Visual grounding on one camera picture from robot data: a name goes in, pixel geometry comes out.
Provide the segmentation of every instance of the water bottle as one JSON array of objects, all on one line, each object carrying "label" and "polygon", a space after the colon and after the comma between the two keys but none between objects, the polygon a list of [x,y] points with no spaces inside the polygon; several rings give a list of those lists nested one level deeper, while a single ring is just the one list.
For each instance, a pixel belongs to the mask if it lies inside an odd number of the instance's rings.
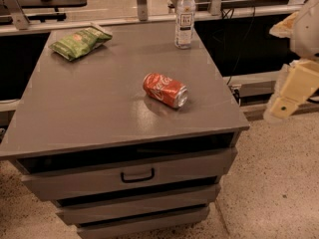
[{"label": "water bottle", "polygon": [[175,45],[188,49],[191,45],[196,4],[194,0],[178,0],[176,8]]}]

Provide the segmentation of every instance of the drawer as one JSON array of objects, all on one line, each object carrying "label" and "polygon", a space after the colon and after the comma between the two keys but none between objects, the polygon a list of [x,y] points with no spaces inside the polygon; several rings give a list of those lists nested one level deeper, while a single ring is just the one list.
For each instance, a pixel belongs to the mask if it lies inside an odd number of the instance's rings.
[{"label": "drawer", "polygon": [[145,213],[209,204],[219,193],[219,184],[188,187],[61,208],[57,215],[67,224],[82,224]]},{"label": "drawer", "polygon": [[25,175],[23,183],[40,200],[58,200],[225,174],[235,148],[167,155]]},{"label": "drawer", "polygon": [[209,207],[193,207],[169,213],[148,215],[120,221],[101,223],[78,229],[78,234],[83,239],[105,239],[158,228],[195,223],[204,220],[209,213]]}]

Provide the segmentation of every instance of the gray countertop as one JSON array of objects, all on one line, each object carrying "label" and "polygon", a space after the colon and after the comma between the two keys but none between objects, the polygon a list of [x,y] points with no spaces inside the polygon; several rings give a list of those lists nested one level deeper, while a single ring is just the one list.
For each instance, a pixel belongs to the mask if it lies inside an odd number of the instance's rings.
[{"label": "gray countertop", "polygon": [[[180,50],[173,22],[111,28],[113,40],[74,62],[48,46],[76,30],[51,33],[0,159],[248,129],[196,34],[192,48]],[[146,96],[143,79],[152,72],[186,84],[184,107],[176,111]]]}]

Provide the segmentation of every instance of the speckled floor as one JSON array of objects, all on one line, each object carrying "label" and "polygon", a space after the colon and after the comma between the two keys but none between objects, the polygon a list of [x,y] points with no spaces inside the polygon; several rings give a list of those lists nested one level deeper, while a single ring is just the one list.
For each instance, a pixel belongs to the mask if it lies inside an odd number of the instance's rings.
[{"label": "speckled floor", "polygon": [[[318,121],[318,113],[252,121],[206,220],[118,239],[319,238]],[[54,213],[0,162],[1,239],[79,239]]]}]

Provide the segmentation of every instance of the floor seam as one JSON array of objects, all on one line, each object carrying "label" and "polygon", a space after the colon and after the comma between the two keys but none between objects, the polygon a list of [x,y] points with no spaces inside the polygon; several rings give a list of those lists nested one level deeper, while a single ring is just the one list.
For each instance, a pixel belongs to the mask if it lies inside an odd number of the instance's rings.
[{"label": "floor seam", "polygon": [[228,238],[230,238],[230,233],[229,233],[229,230],[228,230],[228,227],[226,225],[226,221],[222,215],[222,212],[221,212],[221,209],[220,209],[220,206],[218,204],[218,200],[216,199],[215,200],[215,207],[216,207],[216,210],[217,210],[217,215],[218,215],[218,218],[219,218],[219,221],[221,222],[224,230],[226,231],[227,235],[228,235]]}]

